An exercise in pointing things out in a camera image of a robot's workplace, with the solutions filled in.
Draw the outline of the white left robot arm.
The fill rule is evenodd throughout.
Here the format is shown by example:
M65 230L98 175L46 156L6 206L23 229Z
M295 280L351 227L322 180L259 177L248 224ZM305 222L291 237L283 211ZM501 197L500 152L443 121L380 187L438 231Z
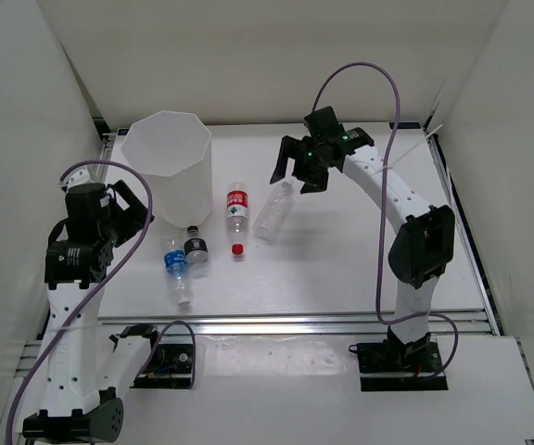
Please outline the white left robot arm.
M123 393L141 368L161 367L165 349L152 340L151 327L142 336L122 334L98 371L101 285L118 269L114 248L141 240L154 217L123 180L68 186L65 205L67 217L51 231L45 253L49 342L37 360L47 365L44 395L21 434L49 444L113 443L122 429Z

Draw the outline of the red label bottle red cap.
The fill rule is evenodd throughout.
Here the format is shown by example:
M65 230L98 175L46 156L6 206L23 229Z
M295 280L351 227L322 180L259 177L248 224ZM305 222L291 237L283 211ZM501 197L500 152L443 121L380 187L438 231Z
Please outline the red label bottle red cap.
M242 183L232 183L226 194L226 226L231 252L235 257L245 253L248 237L248 191Z

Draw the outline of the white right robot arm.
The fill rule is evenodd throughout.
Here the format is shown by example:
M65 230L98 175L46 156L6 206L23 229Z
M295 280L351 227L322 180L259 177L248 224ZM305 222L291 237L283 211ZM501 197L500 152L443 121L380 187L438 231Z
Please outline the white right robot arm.
M383 226L396 235L390 248L379 249L378 267L390 268L398 281L395 311L385 323L387 337L377 345L375 358L389 371L422 367L433 294L453 258L454 213L419 197L385 166L374 139L360 127L345 129L332 108L314 111L304 124L308 135L282 138L271 181L291 172L303 183L301 193L320 193L327 188L330 169L336 168L373 200Z

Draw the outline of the clear bottle white blue cap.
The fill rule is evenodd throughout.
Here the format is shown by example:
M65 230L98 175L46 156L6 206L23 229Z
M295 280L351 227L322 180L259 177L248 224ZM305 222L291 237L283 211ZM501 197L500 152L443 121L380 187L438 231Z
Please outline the clear bottle white blue cap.
M258 239L274 244L294 203L294 185L283 181L267 198L253 226Z

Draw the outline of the blue label clear bottle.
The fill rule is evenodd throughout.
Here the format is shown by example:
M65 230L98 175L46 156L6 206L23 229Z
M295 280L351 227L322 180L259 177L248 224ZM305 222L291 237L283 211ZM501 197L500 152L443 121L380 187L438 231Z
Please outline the blue label clear bottle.
M170 292L179 309L190 306L189 267L184 254L184 246L178 237L167 238L164 242L166 252L163 256L168 275Z

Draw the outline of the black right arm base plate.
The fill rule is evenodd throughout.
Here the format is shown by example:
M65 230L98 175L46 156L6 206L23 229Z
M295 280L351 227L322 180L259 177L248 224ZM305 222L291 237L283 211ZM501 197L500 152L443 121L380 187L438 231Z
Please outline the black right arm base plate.
M405 362L399 359L386 340L349 345L348 350L358 360L361 392L449 389L437 342L430 342Z

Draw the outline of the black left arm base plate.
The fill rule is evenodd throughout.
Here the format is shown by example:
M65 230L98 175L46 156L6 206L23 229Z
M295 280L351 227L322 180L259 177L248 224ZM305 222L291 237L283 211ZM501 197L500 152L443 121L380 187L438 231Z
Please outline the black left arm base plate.
M133 382L138 389L190 389L193 345L162 343L146 370Z

